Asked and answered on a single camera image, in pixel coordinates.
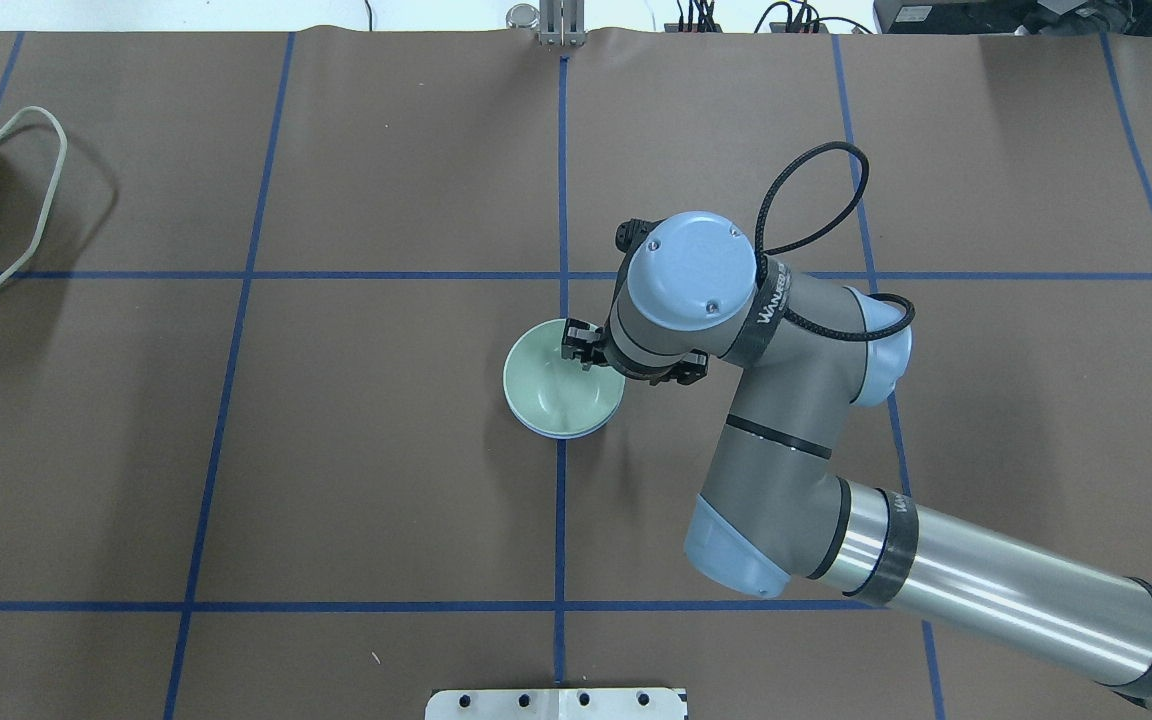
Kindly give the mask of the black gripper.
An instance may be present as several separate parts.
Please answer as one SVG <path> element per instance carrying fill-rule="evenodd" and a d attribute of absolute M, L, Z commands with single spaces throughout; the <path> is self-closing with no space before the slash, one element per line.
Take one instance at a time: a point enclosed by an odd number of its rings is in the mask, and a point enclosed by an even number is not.
<path fill-rule="evenodd" d="M 628 266 L 630 266 L 634 253 L 643 247 L 650 233 L 654 232 L 660 220 L 650 222 L 644 219 L 630 219 L 617 225 L 614 234 L 614 247 L 617 247 L 623 255 L 616 278 L 612 300 L 620 300 L 620 293 L 626 286 Z M 577 361 L 582 369 L 588 372 L 593 366 L 605 366 L 616 370 L 617 373 L 630 379 L 630 381 L 644 381 L 657 386 L 659 382 L 676 382 L 679 386 L 690 386 L 699 382 L 708 374 L 708 354 L 700 350 L 685 353 L 679 361 L 670 361 L 666 365 L 643 365 L 632 361 L 630 356 L 622 353 L 621 347 L 614 342 L 612 327 L 614 309 L 608 311 L 608 318 L 602 325 L 581 323 L 579 319 L 567 318 L 562 332 L 559 351 L 564 361 Z"/>

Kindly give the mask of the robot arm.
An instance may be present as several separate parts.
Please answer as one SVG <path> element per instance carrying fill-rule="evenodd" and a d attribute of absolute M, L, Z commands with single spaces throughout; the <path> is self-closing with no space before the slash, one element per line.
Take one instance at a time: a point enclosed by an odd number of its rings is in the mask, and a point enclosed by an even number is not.
<path fill-rule="evenodd" d="M 890 293 L 796 272 L 708 211 L 617 225 L 602 323 L 562 354 L 631 381 L 741 370 L 685 556 L 723 588 L 781 596 L 795 577 L 1005 644 L 1152 712 L 1152 583 L 1115 577 L 914 498 L 829 471 L 852 407 L 882 404 L 914 350 Z"/>

